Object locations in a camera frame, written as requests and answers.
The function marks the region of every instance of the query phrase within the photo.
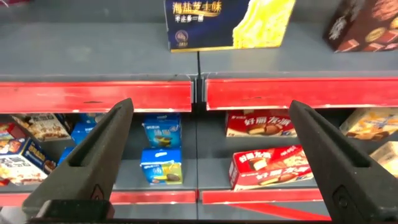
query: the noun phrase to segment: snack box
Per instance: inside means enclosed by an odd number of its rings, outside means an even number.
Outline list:
[[[295,0],[165,0],[171,52],[279,47]]]
[[[56,166],[30,138],[0,141],[0,177],[13,184],[40,183]]]
[[[312,177],[301,146],[237,152],[229,167],[233,190],[256,189]]]
[[[69,156],[74,148],[75,147],[65,147],[65,150],[63,150],[60,160],[58,161],[58,165],[60,165],[62,161],[64,161]]]
[[[142,124],[152,147],[181,147],[180,114],[147,114]]]
[[[150,184],[182,184],[181,149],[153,149],[142,151],[142,171]]]
[[[0,140],[26,138],[25,133],[13,123],[0,124]]]
[[[228,111],[227,137],[296,137],[296,131],[287,110]]]
[[[79,114],[80,121],[83,123],[96,124],[105,116],[106,113],[81,113]]]
[[[398,1],[342,0],[323,38],[335,52],[398,49]]]
[[[388,172],[398,177],[398,141],[389,141],[371,154]]]
[[[348,137],[381,140],[398,129],[398,108],[358,108],[340,126]]]
[[[14,114],[12,118],[39,141],[70,139],[72,122],[64,114]]]
[[[80,144],[86,138],[95,125],[96,123],[77,123],[75,125],[75,128],[71,133],[71,137],[76,145]]]

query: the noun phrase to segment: stacked boxes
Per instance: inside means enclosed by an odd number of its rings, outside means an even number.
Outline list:
[[[180,114],[147,114],[142,124],[151,148],[141,156],[141,168],[150,184],[181,184]]]

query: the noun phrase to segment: store shelf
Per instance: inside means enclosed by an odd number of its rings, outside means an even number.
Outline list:
[[[108,17],[78,1],[0,8],[0,113],[104,112],[127,97],[135,111],[191,111],[197,54],[171,54],[165,23],[104,4]]]
[[[351,109],[318,110],[329,122],[339,126]],[[226,138],[225,113],[209,111],[198,120],[198,189],[204,205],[241,204],[251,202],[321,202],[323,200],[315,179],[264,187],[256,190],[231,190],[228,168],[234,152],[299,144],[297,138]],[[396,141],[398,133],[382,141],[350,139],[370,154],[387,141]]]
[[[322,31],[293,21],[280,48],[200,52],[207,109],[398,106],[398,51],[334,54]]]
[[[110,201],[115,205],[149,203],[195,203],[197,200],[196,123],[192,114],[182,115],[182,172],[181,185],[149,185],[140,167],[142,149],[149,143],[142,127],[143,115],[134,114],[129,137],[123,152],[119,173]],[[44,150],[60,155],[65,141],[52,142]],[[0,207],[20,206],[37,185],[0,187]]]

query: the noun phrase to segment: yellow box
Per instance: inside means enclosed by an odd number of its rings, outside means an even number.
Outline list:
[[[371,154],[388,172],[398,177],[398,141],[389,141]]]
[[[348,137],[380,140],[398,130],[398,108],[358,108],[340,126]]]

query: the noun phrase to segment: red shelf edge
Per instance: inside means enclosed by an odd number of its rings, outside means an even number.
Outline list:
[[[203,204],[323,201],[319,189],[204,190],[201,199]]]
[[[191,81],[2,82],[0,113],[107,112],[132,98],[136,112],[191,112]]]
[[[0,207],[20,207],[28,196],[29,193],[0,194]],[[196,203],[196,201],[197,194],[194,190],[112,192],[110,198],[113,205]]]
[[[398,77],[224,78],[206,80],[208,110],[398,106]]]
[[[234,208],[241,208],[252,212],[259,212],[266,215],[274,215],[282,218],[303,221],[331,221],[331,218],[326,215],[319,215],[310,212],[304,212],[293,208],[285,208],[276,205],[269,205],[266,203],[244,203],[229,205]]]

